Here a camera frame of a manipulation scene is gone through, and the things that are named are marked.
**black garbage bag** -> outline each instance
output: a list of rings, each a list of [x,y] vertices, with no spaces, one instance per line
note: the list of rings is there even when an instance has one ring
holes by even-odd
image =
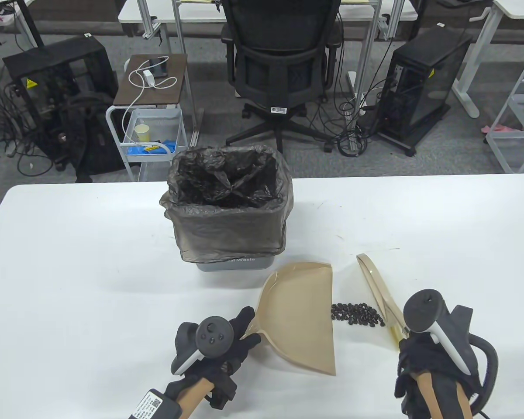
[[[264,258],[286,247],[293,184],[273,148],[202,148],[177,154],[160,204],[184,261]]]

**gray carpet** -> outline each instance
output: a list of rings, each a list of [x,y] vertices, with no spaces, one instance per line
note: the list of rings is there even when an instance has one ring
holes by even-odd
[[[5,44],[0,46],[0,68],[3,56],[19,52],[12,35],[1,37]],[[65,36],[44,36],[45,43],[66,38]],[[126,58],[135,53],[159,52],[155,40],[145,41],[142,38],[124,38],[120,36],[98,37],[109,54],[113,68],[122,74],[122,66]],[[376,44],[372,54],[374,70],[379,64],[388,44]],[[400,44],[394,44],[393,50]],[[193,81],[196,104],[206,110],[199,145],[223,145],[226,137],[258,124],[260,121],[253,116],[249,120],[241,118],[244,100],[234,97],[233,88],[226,80],[225,50],[218,40],[187,39],[190,76]],[[360,43],[347,42],[344,62],[344,72],[356,68],[356,58]],[[346,158],[337,150],[325,154],[320,144],[310,138],[288,137],[284,144],[284,156],[290,165],[294,177],[325,177],[325,176],[389,176],[389,175],[436,175],[436,174],[474,174],[501,173],[501,168],[487,145],[482,142],[480,129],[491,124],[508,92],[514,85],[524,67],[524,46],[492,46],[484,64],[470,91],[481,110],[481,116],[472,120],[467,116],[452,94],[449,103],[452,109],[444,120],[422,140],[417,147],[417,155],[408,158],[402,151],[392,145],[374,138],[365,154],[359,158]],[[388,62],[381,68],[377,79],[385,77]],[[189,114],[190,107],[186,97],[183,100],[184,112]],[[329,103],[327,110],[330,115],[333,105]],[[312,118],[316,105],[308,105],[308,117]],[[301,124],[308,125],[304,118],[298,118]],[[190,131],[190,118],[186,119],[187,130]],[[321,128],[318,118],[316,126]],[[241,144],[263,142],[275,145],[269,136],[256,140],[245,140]],[[75,180],[74,170],[70,167],[65,172],[52,169],[45,175],[29,178],[18,173],[17,158],[9,159],[4,154],[4,144],[0,143],[0,202],[9,188],[18,184],[28,183],[72,183]],[[26,173],[38,173],[47,167],[45,159],[23,159],[21,168]],[[167,168],[156,170],[148,178],[164,180]],[[116,172],[93,176],[95,182],[126,182],[126,172]]]

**paper cup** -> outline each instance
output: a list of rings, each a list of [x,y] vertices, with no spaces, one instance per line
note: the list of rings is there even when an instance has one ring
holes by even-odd
[[[140,142],[150,141],[150,127],[146,124],[139,124],[134,127],[134,132],[138,136]]]

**phone charger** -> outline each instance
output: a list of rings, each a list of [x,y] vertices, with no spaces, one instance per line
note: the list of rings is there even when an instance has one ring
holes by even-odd
[[[144,70],[144,77],[149,87],[155,87],[155,77],[150,70]]]

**chair wheel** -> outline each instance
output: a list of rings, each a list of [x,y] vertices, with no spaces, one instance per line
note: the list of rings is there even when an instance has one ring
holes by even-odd
[[[332,152],[334,149],[334,144],[331,142],[325,142],[324,143],[324,152]]]

